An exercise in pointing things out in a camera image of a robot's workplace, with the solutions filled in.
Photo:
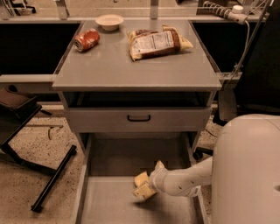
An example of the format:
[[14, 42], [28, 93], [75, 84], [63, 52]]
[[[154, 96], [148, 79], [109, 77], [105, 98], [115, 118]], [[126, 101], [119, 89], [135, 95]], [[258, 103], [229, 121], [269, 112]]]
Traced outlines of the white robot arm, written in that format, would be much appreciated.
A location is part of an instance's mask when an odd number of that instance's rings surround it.
[[134, 182], [133, 194], [146, 200], [159, 192], [193, 197], [210, 185], [213, 224], [280, 224], [280, 116], [238, 116], [220, 131], [211, 157], [172, 171], [158, 161]]

